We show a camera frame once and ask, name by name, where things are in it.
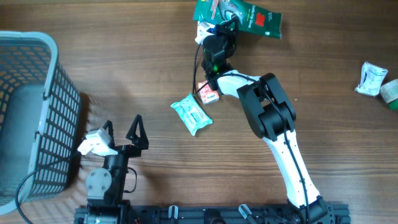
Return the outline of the green lid jar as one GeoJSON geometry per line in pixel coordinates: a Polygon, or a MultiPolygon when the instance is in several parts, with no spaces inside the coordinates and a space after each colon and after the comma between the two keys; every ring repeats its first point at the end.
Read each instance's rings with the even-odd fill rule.
{"type": "Polygon", "coordinates": [[[398,79],[384,84],[380,88],[380,94],[388,107],[392,111],[397,111],[398,79]]]}

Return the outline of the red white small box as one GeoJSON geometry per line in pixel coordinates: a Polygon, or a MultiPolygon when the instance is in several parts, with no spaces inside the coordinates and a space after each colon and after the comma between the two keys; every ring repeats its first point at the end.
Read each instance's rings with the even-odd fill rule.
{"type": "Polygon", "coordinates": [[[201,88],[204,86],[200,91],[199,91],[199,96],[204,105],[214,103],[219,100],[220,96],[217,91],[212,90],[209,84],[205,84],[206,81],[203,82],[198,82],[197,87],[201,88]]]}

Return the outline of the teal wet wipes pack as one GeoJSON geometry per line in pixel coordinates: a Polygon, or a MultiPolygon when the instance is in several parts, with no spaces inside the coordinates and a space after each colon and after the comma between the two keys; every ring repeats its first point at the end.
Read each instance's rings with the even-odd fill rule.
{"type": "Polygon", "coordinates": [[[172,103],[170,107],[177,112],[192,136],[195,136],[199,129],[213,123],[191,93],[184,99],[172,103]]]}

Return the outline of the white tissue pack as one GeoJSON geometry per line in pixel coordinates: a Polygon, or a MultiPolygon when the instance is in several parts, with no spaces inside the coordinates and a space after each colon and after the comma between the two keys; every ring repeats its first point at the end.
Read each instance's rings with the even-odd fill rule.
{"type": "Polygon", "coordinates": [[[388,69],[386,68],[381,68],[369,62],[364,62],[361,69],[361,81],[355,88],[355,91],[368,96],[378,95],[387,73],[388,69]]]}

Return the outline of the green 3M cloth package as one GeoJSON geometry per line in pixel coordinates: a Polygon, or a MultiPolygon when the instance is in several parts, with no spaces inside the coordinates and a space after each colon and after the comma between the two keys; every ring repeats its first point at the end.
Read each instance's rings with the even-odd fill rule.
{"type": "Polygon", "coordinates": [[[209,24],[236,23],[230,19],[234,12],[241,13],[241,25],[238,30],[256,35],[282,38],[282,14],[272,12],[255,4],[242,0],[198,0],[195,6],[193,20],[209,24]]]}

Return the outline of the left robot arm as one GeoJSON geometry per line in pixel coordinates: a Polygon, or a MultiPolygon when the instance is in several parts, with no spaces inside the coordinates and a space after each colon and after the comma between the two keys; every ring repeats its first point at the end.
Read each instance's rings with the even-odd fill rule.
{"type": "Polygon", "coordinates": [[[129,159],[141,156],[141,152],[149,148],[142,116],[138,114],[134,118],[126,134],[130,144],[115,145],[111,121],[107,121],[102,130],[107,130],[105,145],[111,151],[104,155],[103,166],[88,174],[85,180],[88,204],[81,215],[75,215],[74,222],[137,223],[131,203],[123,200],[123,194],[133,192],[124,188],[127,173],[134,171],[128,166],[129,159]]]}

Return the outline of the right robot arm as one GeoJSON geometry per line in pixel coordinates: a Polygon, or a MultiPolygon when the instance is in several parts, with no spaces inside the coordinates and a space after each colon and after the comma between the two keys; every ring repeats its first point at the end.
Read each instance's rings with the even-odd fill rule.
{"type": "Polygon", "coordinates": [[[295,131],[296,112],[273,73],[261,77],[239,73],[227,62],[236,50],[239,18],[217,25],[200,22],[196,42],[203,48],[206,84],[222,95],[237,98],[252,132],[271,150],[287,191],[289,221],[329,223],[326,204],[305,167],[295,131]]]}

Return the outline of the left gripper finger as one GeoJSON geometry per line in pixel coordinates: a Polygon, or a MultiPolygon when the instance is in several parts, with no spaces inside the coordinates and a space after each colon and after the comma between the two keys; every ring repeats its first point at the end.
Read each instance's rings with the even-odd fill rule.
{"type": "Polygon", "coordinates": [[[149,148],[149,140],[144,129],[141,115],[137,114],[134,118],[129,131],[126,134],[126,139],[130,140],[132,144],[139,149],[146,150],[149,148]]]}
{"type": "Polygon", "coordinates": [[[114,142],[114,131],[113,131],[113,124],[110,120],[107,120],[104,125],[103,125],[103,129],[108,131],[108,134],[111,137],[111,141],[108,144],[108,146],[115,146],[115,142],[114,142]]]}

